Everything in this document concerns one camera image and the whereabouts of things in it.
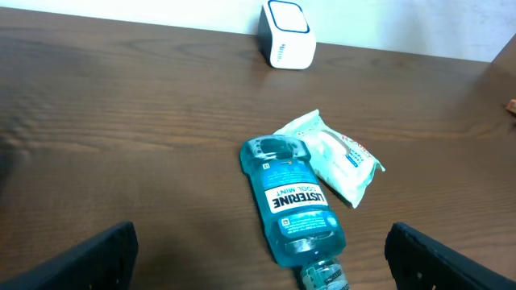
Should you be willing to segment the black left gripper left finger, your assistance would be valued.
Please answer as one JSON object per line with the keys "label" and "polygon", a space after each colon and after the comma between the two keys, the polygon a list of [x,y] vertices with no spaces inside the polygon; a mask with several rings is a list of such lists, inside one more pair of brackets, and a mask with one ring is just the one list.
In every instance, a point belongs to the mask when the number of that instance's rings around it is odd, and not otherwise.
{"label": "black left gripper left finger", "polygon": [[130,287],[139,244],[125,221],[1,283],[1,290],[75,290]]}

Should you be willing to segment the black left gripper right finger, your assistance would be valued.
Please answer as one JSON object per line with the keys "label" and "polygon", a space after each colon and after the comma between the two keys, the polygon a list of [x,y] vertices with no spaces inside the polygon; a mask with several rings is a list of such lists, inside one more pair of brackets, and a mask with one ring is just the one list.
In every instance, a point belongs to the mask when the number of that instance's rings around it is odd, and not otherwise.
{"label": "black left gripper right finger", "polygon": [[398,289],[515,290],[515,282],[403,222],[385,240],[385,259]]}

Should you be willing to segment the teal mouthwash bottle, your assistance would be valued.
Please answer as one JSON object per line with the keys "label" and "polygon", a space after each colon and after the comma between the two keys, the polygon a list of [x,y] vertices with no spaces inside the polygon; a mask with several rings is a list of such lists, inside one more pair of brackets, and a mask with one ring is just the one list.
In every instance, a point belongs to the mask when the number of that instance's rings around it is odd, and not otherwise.
{"label": "teal mouthwash bottle", "polygon": [[264,135],[244,143],[239,158],[274,261],[298,271],[306,289],[348,289],[337,259],[346,238],[306,145],[294,137]]}

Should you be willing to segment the pale teal snack packet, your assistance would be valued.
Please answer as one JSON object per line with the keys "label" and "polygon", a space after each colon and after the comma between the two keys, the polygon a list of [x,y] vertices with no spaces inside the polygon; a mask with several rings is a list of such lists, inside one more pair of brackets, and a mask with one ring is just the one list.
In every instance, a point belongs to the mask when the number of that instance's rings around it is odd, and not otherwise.
{"label": "pale teal snack packet", "polygon": [[354,209],[362,201],[376,170],[385,170],[364,146],[331,129],[318,110],[294,119],[276,133],[303,141],[316,175]]}

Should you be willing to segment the red orange snack bar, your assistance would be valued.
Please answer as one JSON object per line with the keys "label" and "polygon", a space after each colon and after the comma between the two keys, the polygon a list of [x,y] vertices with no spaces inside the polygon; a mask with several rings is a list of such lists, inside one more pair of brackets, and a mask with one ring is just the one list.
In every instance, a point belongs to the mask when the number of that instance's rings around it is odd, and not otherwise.
{"label": "red orange snack bar", "polygon": [[506,110],[513,116],[516,116],[516,100],[515,99],[511,99],[509,101],[509,103],[506,105]]}

